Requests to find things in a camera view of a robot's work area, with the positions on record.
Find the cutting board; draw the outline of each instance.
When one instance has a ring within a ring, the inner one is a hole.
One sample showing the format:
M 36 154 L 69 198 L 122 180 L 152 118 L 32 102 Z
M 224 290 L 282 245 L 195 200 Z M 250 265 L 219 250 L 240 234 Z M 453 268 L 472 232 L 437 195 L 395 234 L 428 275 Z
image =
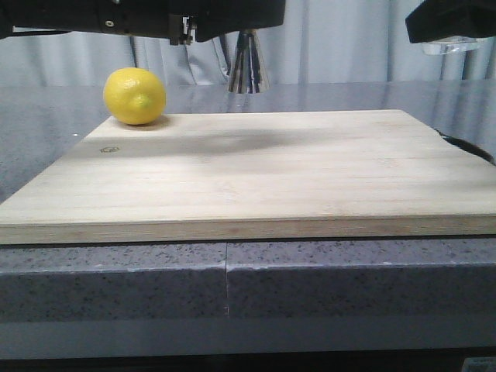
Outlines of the cutting board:
M 110 117 L 0 205 L 0 243 L 496 233 L 496 167 L 397 110 Z

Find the lemon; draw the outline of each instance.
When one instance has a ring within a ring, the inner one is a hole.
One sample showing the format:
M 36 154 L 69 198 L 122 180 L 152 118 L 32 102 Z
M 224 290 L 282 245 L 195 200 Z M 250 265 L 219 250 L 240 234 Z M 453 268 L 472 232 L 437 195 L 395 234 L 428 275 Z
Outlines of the lemon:
M 121 68 L 108 76 L 103 100 L 120 122 L 147 124 L 157 119 L 165 108 L 165 87 L 158 76 L 148 70 Z

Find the countertop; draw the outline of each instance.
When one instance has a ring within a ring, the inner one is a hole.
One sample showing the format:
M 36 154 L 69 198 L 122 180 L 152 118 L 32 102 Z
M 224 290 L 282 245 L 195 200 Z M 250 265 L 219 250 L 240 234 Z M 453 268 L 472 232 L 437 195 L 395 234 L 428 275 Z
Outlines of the countertop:
M 167 87 L 166 113 L 401 109 L 496 156 L 496 81 Z M 0 88 L 0 202 L 109 113 Z M 0 359 L 496 346 L 494 236 L 0 246 Z

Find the white curtain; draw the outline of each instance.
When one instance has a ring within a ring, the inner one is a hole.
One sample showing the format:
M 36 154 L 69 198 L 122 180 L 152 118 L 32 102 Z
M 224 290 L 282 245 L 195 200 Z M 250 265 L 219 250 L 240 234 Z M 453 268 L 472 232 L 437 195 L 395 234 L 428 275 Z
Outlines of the white curtain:
M 287 0 L 284 25 L 259 31 L 272 84 L 484 79 L 494 39 L 479 50 L 427 56 L 405 17 L 422 0 Z M 232 54 L 236 34 L 226 37 Z M 117 68 L 150 69 L 165 84 L 225 84 L 219 39 L 190 46 L 143 37 L 70 33 L 0 40 L 0 86 L 98 85 Z

